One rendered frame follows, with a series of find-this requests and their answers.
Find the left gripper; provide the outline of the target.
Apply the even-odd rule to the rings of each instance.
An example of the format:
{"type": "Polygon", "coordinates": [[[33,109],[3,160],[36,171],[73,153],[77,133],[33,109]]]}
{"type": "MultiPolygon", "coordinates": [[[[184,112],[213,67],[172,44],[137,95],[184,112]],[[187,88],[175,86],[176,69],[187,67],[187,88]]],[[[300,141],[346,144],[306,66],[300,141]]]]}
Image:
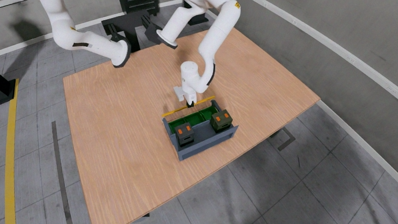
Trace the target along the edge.
{"type": "Polygon", "coordinates": [[[196,103],[196,91],[184,94],[184,97],[186,99],[187,107],[194,107],[194,103],[196,103]]]}

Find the grey-blue rack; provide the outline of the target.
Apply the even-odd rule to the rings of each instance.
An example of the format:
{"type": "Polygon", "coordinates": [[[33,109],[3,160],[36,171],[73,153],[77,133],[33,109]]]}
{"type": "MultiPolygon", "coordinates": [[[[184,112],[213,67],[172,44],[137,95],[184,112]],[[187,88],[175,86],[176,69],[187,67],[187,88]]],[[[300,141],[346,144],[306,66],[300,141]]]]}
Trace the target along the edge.
{"type": "Polygon", "coordinates": [[[204,150],[207,150],[217,144],[220,144],[230,138],[232,138],[239,125],[231,126],[221,132],[216,133],[210,124],[210,120],[204,121],[197,125],[192,126],[194,131],[194,142],[180,147],[175,134],[172,134],[170,127],[166,121],[166,118],[161,119],[165,124],[165,129],[170,135],[169,138],[172,140],[172,145],[174,145],[176,151],[178,152],[179,161],[185,160],[191,156],[194,156],[204,150]],[[230,135],[229,135],[230,134],[230,135]]]}

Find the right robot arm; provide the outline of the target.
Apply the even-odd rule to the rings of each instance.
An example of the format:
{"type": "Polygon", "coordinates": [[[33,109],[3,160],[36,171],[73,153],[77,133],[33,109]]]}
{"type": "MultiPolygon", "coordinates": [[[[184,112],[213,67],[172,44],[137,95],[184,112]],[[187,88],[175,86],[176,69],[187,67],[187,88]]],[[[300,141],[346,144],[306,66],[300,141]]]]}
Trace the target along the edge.
{"type": "Polygon", "coordinates": [[[91,31],[78,32],[63,0],[40,0],[52,26],[54,41],[67,50],[85,49],[111,58],[114,65],[120,65],[127,55],[127,43],[117,43],[91,31]]]}

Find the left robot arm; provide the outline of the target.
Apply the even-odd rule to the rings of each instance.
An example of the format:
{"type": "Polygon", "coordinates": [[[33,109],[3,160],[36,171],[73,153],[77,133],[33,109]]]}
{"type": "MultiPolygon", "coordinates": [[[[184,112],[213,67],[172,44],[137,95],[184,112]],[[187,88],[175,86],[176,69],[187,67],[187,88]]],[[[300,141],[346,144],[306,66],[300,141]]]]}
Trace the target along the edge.
{"type": "Polygon", "coordinates": [[[183,95],[190,92],[203,93],[212,82],[216,64],[214,55],[230,33],[240,16],[240,5],[236,0],[185,0],[192,8],[178,7],[164,29],[157,30],[157,34],[167,43],[176,46],[175,39],[180,34],[188,21],[215,7],[220,13],[206,33],[198,47],[198,53],[205,62],[205,71],[202,76],[198,73],[198,65],[192,61],[186,61],[181,65],[181,87],[173,90],[179,99],[184,100],[183,95]]]}

